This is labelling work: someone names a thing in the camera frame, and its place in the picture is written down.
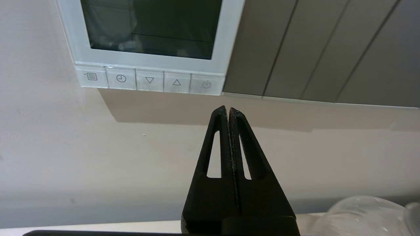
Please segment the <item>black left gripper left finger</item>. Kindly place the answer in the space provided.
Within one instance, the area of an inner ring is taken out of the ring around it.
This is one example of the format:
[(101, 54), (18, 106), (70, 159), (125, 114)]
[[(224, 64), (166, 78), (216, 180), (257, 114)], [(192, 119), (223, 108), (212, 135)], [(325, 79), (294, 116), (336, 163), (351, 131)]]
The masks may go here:
[[(219, 133), (220, 178), (208, 177), (214, 136)], [(192, 235), (220, 235), (222, 221), (238, 212), (234, 167), (225, 106), (210, 117), (198, 162), (181, 214), (181, 231)]]

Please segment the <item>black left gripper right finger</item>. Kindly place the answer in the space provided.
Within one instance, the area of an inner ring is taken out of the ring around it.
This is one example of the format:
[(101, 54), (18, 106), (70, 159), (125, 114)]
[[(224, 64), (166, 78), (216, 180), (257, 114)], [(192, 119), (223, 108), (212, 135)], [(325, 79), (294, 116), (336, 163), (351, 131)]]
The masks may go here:
[(246, 116), (235, 108), (229, 112), (229, 131), (240, 214), (294, 218), (294, 211)]

